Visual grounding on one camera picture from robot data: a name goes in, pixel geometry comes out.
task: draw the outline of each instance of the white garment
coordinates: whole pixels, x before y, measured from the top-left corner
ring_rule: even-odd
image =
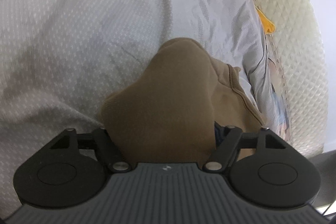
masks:
[[[63,128],[90,132],[111,92],[165,41],[189,37],[241,67],[245,93],[277,125],[266,41],[252,0],[0,0],[0,216],[15,169]]]

